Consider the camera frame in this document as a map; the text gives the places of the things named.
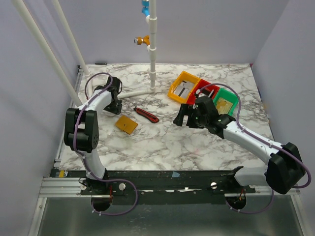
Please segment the mustard yellow card holder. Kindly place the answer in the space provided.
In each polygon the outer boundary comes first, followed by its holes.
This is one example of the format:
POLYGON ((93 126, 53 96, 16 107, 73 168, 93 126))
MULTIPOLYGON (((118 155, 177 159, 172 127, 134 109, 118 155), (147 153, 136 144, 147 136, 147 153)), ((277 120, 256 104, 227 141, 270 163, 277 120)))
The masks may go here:
POLYGON ((116 121, 115 126, 119 128, 121 131, 130 135, 136 129, 138 123, 134 122, 133 120, 126 116, 121 116, 116 121))

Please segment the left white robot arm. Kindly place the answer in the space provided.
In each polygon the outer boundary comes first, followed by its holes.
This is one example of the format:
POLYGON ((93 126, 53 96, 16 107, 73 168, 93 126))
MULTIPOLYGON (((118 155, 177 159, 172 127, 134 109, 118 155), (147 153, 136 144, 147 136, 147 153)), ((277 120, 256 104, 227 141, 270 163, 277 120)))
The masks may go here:
POLYGON ((99 141, 98 115, 107 111, 121 113, 122 101, 118 98, 122 82, 108 73, 107 83, 95 88, 91 98, 78 108, 69 108, 65 114, 64 144, 80 157, 86 177, 106 181, 106 168, 96 150, 99 141))

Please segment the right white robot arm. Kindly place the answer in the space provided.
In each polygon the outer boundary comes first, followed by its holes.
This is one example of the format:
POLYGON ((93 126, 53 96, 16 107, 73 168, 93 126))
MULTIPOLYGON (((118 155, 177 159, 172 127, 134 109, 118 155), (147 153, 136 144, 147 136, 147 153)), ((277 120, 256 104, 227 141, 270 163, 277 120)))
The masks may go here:
POLYGON ((211 134, 229 140, 258 157, 264 167, 237 167, 232 177, 240 186, 269 186, 280 194, 286 194, 305 175, 297 146, 282 145, 251 132, 228 114, 219 114, 212 99, 202 96, 193 105, 182 104, 173 123, 183 125, 187 116, 189 128, 206 128, 211 134))

